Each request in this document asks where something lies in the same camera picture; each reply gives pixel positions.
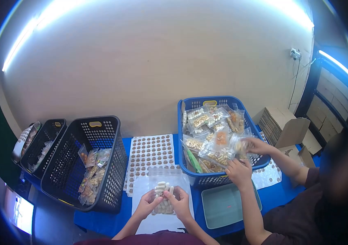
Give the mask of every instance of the person's right hand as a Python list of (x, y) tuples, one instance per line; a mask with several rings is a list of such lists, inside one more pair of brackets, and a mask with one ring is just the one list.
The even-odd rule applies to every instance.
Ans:
[(176, 198), (168, 191), (164, 191), (164, 194), (173, 205), (179, 220), (183, 222), (185, 219), (192, 218), (189, 209), (189, 195), (181, 187), (174, 187), (174, 195), (177, 195)]
[(269, 145), (268, 143), (258, 138), (249, 137), (243, 140), (247, 141), (250, 145), (252, 145), (252, 147), (248, 148), (248, 151), (250, 153), (259, 155), (270, 155), (276, 150), (275, 147)]

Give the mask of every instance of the fluorescent light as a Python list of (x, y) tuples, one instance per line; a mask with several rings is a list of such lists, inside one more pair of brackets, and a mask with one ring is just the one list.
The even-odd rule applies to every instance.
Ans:
[(32, 34), (32, 32), (34, 32), (35, 29), (43, 29), (49, 23), (58, 19), (66, 12), (86, 2), (91, 2), (91, 0), (54, 0), (52, 3), (50, 3), (38, 18), (33, 18), (24, 27), (23, 31), (17, 38), (8, 56), (6, 57), (2, 71), (6, 71), (14, 56), (19, 51), (20, 47), (24, 44), (24, 42), (29, 38), (29, 36)]
[(286, 16), (298, 22), (305, 28), (312, 29), (314, 27), (313, 22), (304, 10), (299, 7), (294, 0), (262, 0), (263, 2), (277, 8), (283, 12)]
[(23, 29), (19, 37), (17, 38), (16, 42), (14, 43), (12, 49), (10, 50), (8, 56), (6, 57), (4, 67), (2, 68), (2, 71), (6, 71), (10, 63), (12, 62), (14, 56), (19, 51), (20, 47), (24, 44), (24, 42), (29, 38), (29, 36), (34, 31), (37, 24), (37, 20), (33, 18)]
[(328, 55), (327, 53), (325, 53), (324, 51), (320, 50), (318, 51), (321, 55), (323, 55), (324, 57), (326, 57), (328, 60), (332, 61), (333, 63), (335, 63), (336, 65), (338, 65), (338, 67), (342, 68), (343, 71), (345, 71), (348, 74), (348, 69), (343, 66), (340, 62), (338, 62), (337, 60), (335, 60), (332, 56)]

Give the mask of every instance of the blue tablecloth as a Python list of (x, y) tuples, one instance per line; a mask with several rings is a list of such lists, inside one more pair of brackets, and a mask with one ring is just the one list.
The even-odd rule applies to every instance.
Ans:
[[(178, 134), (173, 135), (173, 139), (175, 154), (174, 158), (178, 159), (178, 151), (180, 150), (178, 148)], [(129, 155), (131, 138), (124, 138), (123, 142), (126, 153)], [(314, 157), (314, 163), (316, 166), (319, 166), (318, 157)], [(303, 190), (303, 186), (297, 186), (295, 189), (293, 189), (291, 187), (289, 178), (283, 174), (282, 181), (280, 183), (258, 190), (261, 204), (263, 206), (261, 213), (264, 215), (270, 209), (288, 203)], [(206, 228), (203, 204), (201, 201), (201, 191), (203, 190), (191, 188), (191, 196), (193, 198), (194, 218), (206, 233), (212, 237), (218, 237), (243, 229), (243, 221), (213, 230)], [(75, 211), (74, 223), (97, 233), (105, 234), (108, 237), (114, 237), (125, 226), (126, 222), (131, 216), (131, 212), (132, 199), (129, 198), (125, 192), (123, 192), (120, 213), (82, 213)]]

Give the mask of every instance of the black plastic basket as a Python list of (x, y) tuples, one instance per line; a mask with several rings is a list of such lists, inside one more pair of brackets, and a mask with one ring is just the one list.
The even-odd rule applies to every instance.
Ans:
[[(39, 132), (36, 134), (35, 138), (27, 148), (25, 154), (20, 160), (20, 165), (28, 173), (34, 175), (36, 178), (41, 179), (44, 171), (46, 170), (47, 164), (49, 163), (51, 157), (54, 154), (55, 149), (62, 135), (66, 130), (66, 120), (65, 119), (50, 119), (47, 120)], [(42, 149), (45, 147), (44, 143), (47, 141), (52, 141), (49, 151), (44, 156), (44, 159), (40, 163), (35, 171), (30, 171), (28, 164), (31, 166), (38, 162), (38, 156), (42, 154)]]
[[(42, 177), (42, 191), (79, 211), (118, 213), (128, 162), (120, 125), (116, 116), (74, 120), (65, 131)], [(97, 148), (112, 148), (95, 202), (90, 206), (82, 205), (78, 200), (78, 187), (86, 171), (78, 155), (83, 144), (88, 152)]]

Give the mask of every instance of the plastic basket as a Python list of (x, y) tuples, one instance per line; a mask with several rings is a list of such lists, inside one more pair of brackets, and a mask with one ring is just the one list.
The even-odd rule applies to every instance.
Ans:
[[(252, 134), (262, 139), (260, 133), (255, 127), (254, 122), (250, 118), (248, 112), (243, 106), (242, 102), (233, 96), (212, 96), (212, 97), (197, 97), (197, 98), (189, 98), (185, 100), (180, 100), (178, 102), (178, 140), (182, 139), (182, 102), (185, 103), (185, 110), (190, 110), (194, 108), (198, 108), (203, 106), (205, 103), (210, 105), (228, 105), (232, 108), (232, 103), (236, 103), (238, 105), (239, 110), (245, 110), (245, 128), (250, 127), (252, 130)], [(253, 170), (264, 168), (268, 165), (270, 161), (270, 156), (258, 156), (257, 158), (251, 157), (249, 159), (251, 165), (253, 166)], [(220, 185), (225, 185), (231, 183), (231, 180), (225, 173), (193, 173), (186, 167), (185, 156), (183, 155), (183, 150), (180, 147), (179, 150), (179, 165), (182, 170), (189, 176), (190, 184), (193, 187), (201, 187), (201, 188), (211, 188)]]
[[(66, 130), (66, 120), (65, 119), (50, 119), (47, 120), (41, 127), (39, 132), (36, 134), (35, 138), (27, 148), (25, 154), (20, 160), (20, 165), (28, 173), (34, 175), (38, 179), (41, 179), (44, 171), (46, 170), (47, 164), (49, 163), (51, 157), (54, 154), (55, 149), (62, 135)], [(38, 156), (42, 154), (42, 149), (45, 147), (44, 143), (47, 141), (52, 141), (49, 151), (45, 155), (44, 159), (40, 163), (35, 171), (30, 171), (28, 164), (31, 166), (38, 162)]]
[[(128, 157), (120, 133), (121, 122), (116, 116), (80, 118), (66, 129), (42, 177), (42, 191), (53, 199), (82, 212), (118, 213)], [(86, 168), (78, 155), (85, 144), (87, 151), (112, 148), (106, 172), (95, 202), (82, 205), (78, 196)]]

